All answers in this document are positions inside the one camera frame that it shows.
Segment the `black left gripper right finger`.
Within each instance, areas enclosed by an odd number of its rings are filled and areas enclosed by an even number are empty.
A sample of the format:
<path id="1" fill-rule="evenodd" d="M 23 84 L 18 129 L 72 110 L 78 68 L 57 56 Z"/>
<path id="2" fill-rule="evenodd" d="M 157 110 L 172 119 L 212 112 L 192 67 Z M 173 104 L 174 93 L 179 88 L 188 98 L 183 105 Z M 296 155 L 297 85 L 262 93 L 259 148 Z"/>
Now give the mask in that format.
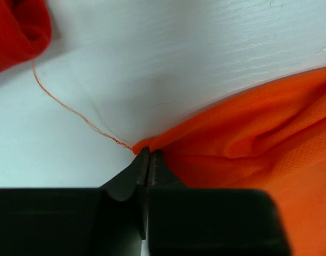
<path id="1" fill-rule="evenodd" d="M 187 187 L 161 152 L 148 174 L 150 255 L 290 255 L 278 208 L 258 189 Z"/>

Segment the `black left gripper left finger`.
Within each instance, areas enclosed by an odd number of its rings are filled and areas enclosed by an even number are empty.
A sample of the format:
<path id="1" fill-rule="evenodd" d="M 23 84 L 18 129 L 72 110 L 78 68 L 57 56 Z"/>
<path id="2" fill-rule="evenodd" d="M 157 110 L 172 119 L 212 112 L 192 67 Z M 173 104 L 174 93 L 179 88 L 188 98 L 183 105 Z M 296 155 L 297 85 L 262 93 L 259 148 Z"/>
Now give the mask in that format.
<path id="1" fill-rule="evenodd" d="M 97 188 L 0 188 L 0 255 L 140 255 L 149 162 Z"/>

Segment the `orange t shirt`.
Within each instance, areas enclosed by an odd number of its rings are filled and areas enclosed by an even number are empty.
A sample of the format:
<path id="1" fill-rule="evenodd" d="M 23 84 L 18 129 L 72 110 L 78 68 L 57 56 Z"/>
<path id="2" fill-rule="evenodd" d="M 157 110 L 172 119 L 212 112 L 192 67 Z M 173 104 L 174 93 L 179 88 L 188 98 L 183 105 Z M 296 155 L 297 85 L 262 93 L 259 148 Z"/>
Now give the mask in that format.
<path id="1" fill-rule="evenodd" d="M 326 255 L 326 67 L 257 86 L 131 147 L 161 150 L 192 187 L 258 188 L 295 255 Z"/>

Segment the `red t shirt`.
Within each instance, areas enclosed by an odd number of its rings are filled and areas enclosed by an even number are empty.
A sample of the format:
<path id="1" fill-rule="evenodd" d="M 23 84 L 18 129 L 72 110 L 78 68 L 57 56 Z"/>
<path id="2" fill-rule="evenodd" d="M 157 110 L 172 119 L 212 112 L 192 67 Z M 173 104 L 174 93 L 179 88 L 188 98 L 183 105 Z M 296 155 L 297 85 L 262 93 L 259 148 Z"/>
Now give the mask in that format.
<path id="1" fill-rule="evenodd" d="M 39 56 L 51 38 L 44 1 L 0 0 L 0 73 Z"/>

